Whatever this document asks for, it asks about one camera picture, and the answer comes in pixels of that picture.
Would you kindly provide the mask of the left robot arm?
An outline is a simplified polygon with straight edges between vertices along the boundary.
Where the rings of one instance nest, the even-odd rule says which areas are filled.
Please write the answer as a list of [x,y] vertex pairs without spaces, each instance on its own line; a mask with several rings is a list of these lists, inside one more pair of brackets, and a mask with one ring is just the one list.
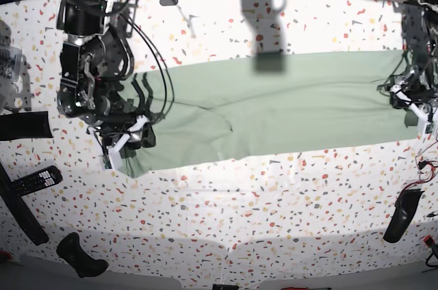
[[401,61],[377,90],[394,109],[406,111],[404,124],[417,134],[437,136],[437,0],[408,0],[402,4]]

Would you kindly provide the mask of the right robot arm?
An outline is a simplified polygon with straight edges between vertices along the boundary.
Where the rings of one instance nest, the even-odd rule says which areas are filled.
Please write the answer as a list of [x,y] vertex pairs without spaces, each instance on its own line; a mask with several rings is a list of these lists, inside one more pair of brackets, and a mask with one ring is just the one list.
[[154,115],[134,72],[127,42],[130,0],[61,0],[57,28],[66,34],[57,105],[88,125],[103,168],[119,170],[128,152],[156,143]]

